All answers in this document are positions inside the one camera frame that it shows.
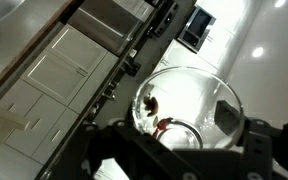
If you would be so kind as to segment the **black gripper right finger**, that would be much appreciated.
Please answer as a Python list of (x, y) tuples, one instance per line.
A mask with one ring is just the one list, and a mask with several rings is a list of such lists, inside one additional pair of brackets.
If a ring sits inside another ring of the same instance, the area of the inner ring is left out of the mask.
[(288, 171), (288, 123), (278, 129), (264, 120), (249, 119), (225, 100), (216, 103), (214, 120), (227, 135), (238, 131), (236, 145), (253, 152), (252, 158), (255, 153), (268, 153), (271, 160)]

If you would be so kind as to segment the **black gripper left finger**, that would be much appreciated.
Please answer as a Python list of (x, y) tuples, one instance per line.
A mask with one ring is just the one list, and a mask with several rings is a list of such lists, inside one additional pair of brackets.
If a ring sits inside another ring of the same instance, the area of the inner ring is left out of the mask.
[(130, 180), (183, 180), (191, 171), (181, 156), (122, 119), (104, 128), (79, 126), (63, 151), (41, 170), (40, 180), (95, 180), (108, 159)]

